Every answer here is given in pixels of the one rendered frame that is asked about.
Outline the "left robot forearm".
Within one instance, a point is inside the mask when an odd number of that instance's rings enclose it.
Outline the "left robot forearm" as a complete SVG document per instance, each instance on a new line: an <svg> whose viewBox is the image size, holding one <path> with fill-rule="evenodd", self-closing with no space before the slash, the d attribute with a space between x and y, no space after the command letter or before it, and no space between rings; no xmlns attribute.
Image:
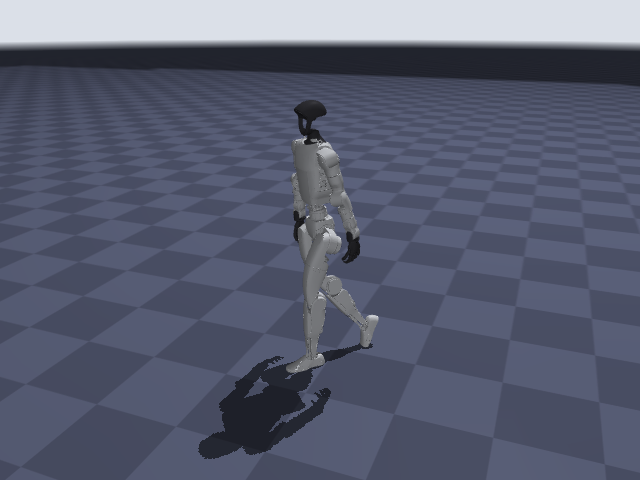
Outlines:
<svg viewBox="0 0 640 480"><path fill-rule="evenodd" d="M346 230L346 233L349 231L353 235L353 240L360 235L360 231L357 227L357 221L352 212L351 202L345 192L341 194L341 201L344 206L338 207L338 213L341 216L343 227Z"/></svg>

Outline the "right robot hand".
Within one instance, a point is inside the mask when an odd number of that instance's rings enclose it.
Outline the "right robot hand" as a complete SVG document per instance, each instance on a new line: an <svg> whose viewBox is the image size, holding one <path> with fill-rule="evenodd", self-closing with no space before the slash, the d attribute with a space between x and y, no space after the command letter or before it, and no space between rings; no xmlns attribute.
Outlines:
<svg viewBox="0 0 640 480"><path fill-rule="evenodd" d="M305 220L306 217L302 217L299 219L299 213L297 211L294 211L294 220L296 221L296 224L294 226L294 239L298 242L298 228L303 225L305 222L303 220Z"/></svg>

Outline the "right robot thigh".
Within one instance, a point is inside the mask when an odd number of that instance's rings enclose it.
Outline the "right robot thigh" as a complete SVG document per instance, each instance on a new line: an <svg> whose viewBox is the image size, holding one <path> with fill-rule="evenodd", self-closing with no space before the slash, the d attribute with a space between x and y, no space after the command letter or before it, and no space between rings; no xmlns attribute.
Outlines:
<svg viewBox="0 0 640 480"><path fill-rule="evenodd" d="M304 223L298 228L298 243L299 243L299 249L300 249L301 257L304 264L306 262L306 258L311 248L311 245L313 243L312 241L314 241L314 239L312 239L309 236L306 228L306 223ZM325 275L325 278L320 288L328 294L335 295L340 292L342 288L342 282L338 277L334 275L329 275L329 276Z"/></svg>

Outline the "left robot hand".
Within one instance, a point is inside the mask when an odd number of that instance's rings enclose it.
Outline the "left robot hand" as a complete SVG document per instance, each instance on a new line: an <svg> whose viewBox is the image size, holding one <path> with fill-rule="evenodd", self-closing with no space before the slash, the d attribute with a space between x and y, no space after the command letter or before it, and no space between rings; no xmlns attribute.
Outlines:
<svg viewBox="0 0 640 480"><path fill-rule="evenodd" d="M357 256L360 254L360 243L358 242L359 236L353 240L352 233L348 231L346 233L346 237L347 237L347 241L349 242L349 245L348 245L348 251L345 254L345 256L342 258L342 261L345 260L349 255L348 259L343 262L350 263L351 261L354 261L354 259L356 259Z"/></svg>

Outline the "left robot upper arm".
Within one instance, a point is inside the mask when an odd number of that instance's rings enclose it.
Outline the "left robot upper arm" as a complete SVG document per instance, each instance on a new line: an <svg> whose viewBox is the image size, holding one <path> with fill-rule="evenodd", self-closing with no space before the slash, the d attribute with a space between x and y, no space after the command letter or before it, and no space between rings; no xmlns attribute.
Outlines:
<svg viewBox="0 0 640 480"><path fill-rule="evenodd" d="M316 155L318 157L318 163L325 171L328 182L333 190L333 193L329 195L330 204L334 207L344 206L341 201L341 194L342 192L345 192L345 189L337 153L334 150L325 147L318 150Z"/></svg>

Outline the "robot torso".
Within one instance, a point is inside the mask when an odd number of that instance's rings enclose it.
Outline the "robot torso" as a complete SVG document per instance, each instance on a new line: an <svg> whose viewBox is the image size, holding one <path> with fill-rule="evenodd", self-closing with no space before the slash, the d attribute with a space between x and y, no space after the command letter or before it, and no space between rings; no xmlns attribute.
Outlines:
<svg viewBox="0 0 640 480"><path fill-rule="evenodd" d="M318 163L316 152L322 148L333 150L330 143L319 143L316 139L311 142L318 142L310 145L304 144L307 137L300 139L295 146L295 167L301 199L308 204L309 216L305 223L309 236L312 239L323 232L324 227L335 232L335 223L332 216L328 215L326 206L322 204L330 203L330 194L333 190L328 182L325 171Z"/></svg>

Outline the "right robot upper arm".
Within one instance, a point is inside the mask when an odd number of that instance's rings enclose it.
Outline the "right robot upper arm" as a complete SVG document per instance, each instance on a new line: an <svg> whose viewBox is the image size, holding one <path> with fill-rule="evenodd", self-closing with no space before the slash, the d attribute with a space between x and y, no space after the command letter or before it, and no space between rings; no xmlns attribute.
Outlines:
<svg viewBox="0 0 640 480"><path fill-rule="evenodd" d="M295 167L295 146L296 146L296 143L297 143L299 140L300 140L300 139L294 140L294 141L292 141L292 143L291 143L291 149L292 149L292 152L293 152L293 159L294 159L294 167ZM296 169L296 167L295 167L295 169ZM291 180L292 186L293 186L295 189L299 189L298 179L297 179L297 173L294 173L294 174L291 176L290 180Z"/></svg>

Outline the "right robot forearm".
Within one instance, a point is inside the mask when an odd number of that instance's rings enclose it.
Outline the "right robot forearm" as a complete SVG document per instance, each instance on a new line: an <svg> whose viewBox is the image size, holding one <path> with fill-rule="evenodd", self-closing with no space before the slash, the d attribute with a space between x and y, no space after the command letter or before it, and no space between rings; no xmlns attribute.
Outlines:
<svg viewBox="0 0 640 480"><path fill-rule="evenodd" d="M299 213L299 219L300 219L306 215L306 211L305 211L306 203L301 199L299 189L295 189L293 187L293 194L294 194L293 215L294 215L294 211L297 211Z"/></svg>

